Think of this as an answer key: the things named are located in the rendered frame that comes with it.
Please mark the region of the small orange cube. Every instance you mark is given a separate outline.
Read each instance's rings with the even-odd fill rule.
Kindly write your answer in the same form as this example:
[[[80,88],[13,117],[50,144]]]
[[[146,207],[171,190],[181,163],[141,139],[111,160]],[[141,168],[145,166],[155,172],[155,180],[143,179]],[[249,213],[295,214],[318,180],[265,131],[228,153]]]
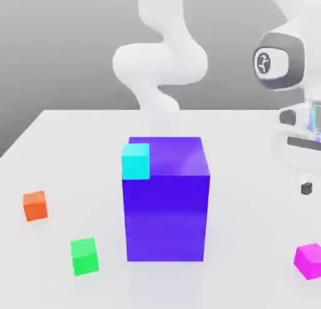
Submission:
[[[23,195],[23,208],[27,221],[34,221],[48,217],[44,191]]]

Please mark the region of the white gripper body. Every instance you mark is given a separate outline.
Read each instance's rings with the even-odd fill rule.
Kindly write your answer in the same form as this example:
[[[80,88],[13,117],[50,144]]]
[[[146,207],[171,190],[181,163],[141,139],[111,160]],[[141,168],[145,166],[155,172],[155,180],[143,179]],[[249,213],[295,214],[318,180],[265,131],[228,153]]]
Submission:
[[[321,176],[321,142],[307,136],[277,130],[273,156],[291,169]]]

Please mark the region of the large blue box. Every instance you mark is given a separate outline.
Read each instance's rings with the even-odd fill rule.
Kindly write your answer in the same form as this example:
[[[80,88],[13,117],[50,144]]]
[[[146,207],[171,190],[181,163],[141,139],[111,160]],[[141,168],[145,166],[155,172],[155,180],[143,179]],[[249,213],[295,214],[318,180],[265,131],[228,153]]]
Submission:
[[[210,171],[200,137],[130,137],[150,145],[150,178],[123,180],[128,261],[203,261]]]

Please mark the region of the small green cube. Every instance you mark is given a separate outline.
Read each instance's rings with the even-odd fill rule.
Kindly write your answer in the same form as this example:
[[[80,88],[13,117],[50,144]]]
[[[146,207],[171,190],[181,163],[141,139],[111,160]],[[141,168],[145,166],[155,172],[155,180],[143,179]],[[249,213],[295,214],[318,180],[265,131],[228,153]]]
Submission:
[[[98,254],[94,237],[71,241],[70,248],[75,276],[85,275],[99,270]]]

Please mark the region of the small cyan cube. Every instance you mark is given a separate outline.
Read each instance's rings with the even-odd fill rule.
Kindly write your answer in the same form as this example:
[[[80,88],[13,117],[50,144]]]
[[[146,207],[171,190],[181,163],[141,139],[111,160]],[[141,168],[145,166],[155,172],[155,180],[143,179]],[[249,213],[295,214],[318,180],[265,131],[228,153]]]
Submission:
[[[150,145],[124,144],[122,147],[122,179],[147,180],[150,178]]]

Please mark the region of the small magenta cube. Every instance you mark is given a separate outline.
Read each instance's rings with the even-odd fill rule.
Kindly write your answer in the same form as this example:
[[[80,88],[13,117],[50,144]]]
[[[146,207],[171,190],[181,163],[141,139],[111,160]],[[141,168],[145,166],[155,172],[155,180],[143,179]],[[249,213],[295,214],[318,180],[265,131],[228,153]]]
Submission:
[[[296,250],[293,264],[307,279],[321,277],[321,246],[317,243],[299,246]]]

